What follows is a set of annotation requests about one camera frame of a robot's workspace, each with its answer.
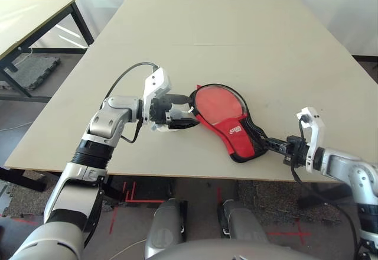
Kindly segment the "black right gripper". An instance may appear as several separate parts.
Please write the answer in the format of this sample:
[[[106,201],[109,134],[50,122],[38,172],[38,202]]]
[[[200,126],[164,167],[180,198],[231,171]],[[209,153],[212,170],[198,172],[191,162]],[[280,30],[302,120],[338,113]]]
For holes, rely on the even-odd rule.
[[[305,166],[309,146],[305,138],[288,136],[286,141],[276,138],[263,140],[264,147],[270,151],[285,154],[283,163],[289,166]]]

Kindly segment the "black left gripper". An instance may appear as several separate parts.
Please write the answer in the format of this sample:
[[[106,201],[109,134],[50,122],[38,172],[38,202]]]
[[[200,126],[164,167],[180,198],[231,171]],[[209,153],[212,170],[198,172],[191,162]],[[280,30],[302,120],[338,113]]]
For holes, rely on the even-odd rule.
[[[150,121],[156,124],[166,124],[170,131],[188,129],[199,124],[199,121],[193,118],[172,119],[167,122],[166,113],[172,108],[172,104],[185,105],[191,102],[191,98],[186,95],[168,94],[167,98],[154,98],[151,101]]]

